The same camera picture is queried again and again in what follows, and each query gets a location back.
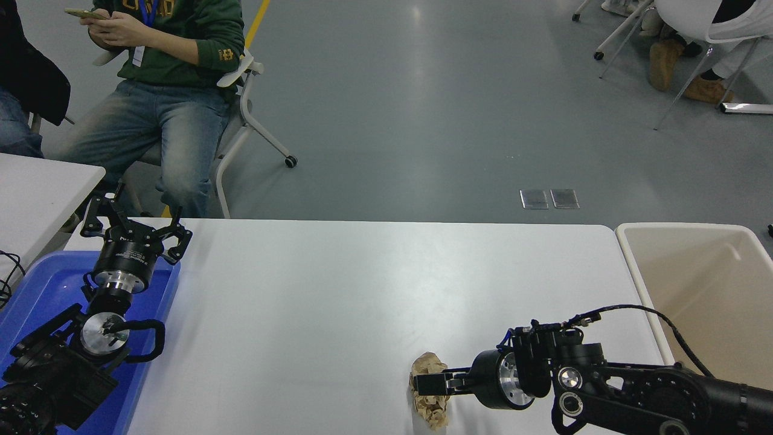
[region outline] blue jeans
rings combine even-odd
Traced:
[[[40,135],[30,131],[19,100],[0,86],[0,152],[43,157],[40,141]]]
[[[216,88],[155,86],[122,81],[75,124],[51,157],[102,166],[114,186],[128,167],[161,142],[157,188],[172,213],[206,216],[209,167],[228,122],[228,103]]]

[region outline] white bin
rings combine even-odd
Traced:
[[[773,389],[773,261],[753,232],[642,223],[615,233],[643,305],[669,317],[716,377]],[[666,364],[697,372],[668,325],[648,317]]]

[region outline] hand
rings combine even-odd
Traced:
[[[108,46],[150,46],[155,32],[123,12],[113,12],[111,19],[95,19],[89,25],[89,33]]]
[[[97,13],[97,14],[99,14],[99,15],[102,15],[104,18],[110,18],[110,13],[109,13],[108,11],[106,11],[105,9],[95,9],[95,10],[94,10],[94,13]],[[78,22],[79,22],[79,23],[80,23],[82,26],[88,26],[88,25],[90,25],[91,23],[93,23],[93,22],[97,22],[97,21],[100,21],[100,20],[98,20],[98,19],[94,19],[94,18],[81,18],[81,19],[78,19]]]

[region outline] crumpled paper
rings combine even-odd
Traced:
[[[430,429],[437,430],[448,425],[448,415],[446,415],[446,406],[450,396],[419,396],[414,389],[413,377],[415,375],[425,375],[427,373],[439,373],[448,368],[443,364],[437,355],[432,352],[424,352],[414,361],[410,367],[410,377],[408,385],[410,391],[414,394],[414,408],[416,412],[427,421]]]

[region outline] white table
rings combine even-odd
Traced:
[[[102,176],[99,166],[0,153],[0,249],[29,266]],[[12,267],[0,257],[0,279]]]
[[[425,351],[469,366],[508,327],[639,303],[602,226],[183,224],[193,239],[132,435],[433,433],[408,392]],[[96,250],[100,239],[74,236],[66,248]],[[586,343],[600,341],[609,361],[662,364],[644,313],[603,317],[585,328]],[[552,403],[551,393],[502,411],[454,397],[450,426],[434,433],[554,433]]]

